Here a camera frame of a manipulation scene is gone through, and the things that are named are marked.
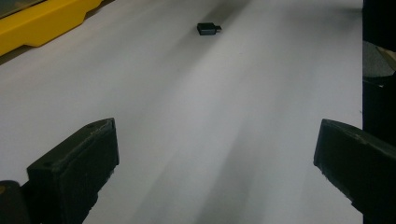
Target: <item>white surface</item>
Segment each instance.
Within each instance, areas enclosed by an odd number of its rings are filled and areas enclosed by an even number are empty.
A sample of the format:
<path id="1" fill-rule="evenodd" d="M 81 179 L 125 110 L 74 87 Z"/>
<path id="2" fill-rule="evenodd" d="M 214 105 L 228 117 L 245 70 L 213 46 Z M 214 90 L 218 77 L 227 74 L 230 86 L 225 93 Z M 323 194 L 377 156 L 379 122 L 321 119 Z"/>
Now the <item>white surface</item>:
<path id="1" fill-rule="evenodd" d="M 0 179 L 114 117 L 120 166 L 86 224 L 361 223 L 313 165 L 321 119 L 361 126 L 360 8 L 116 0 L 0 65 Z"/>

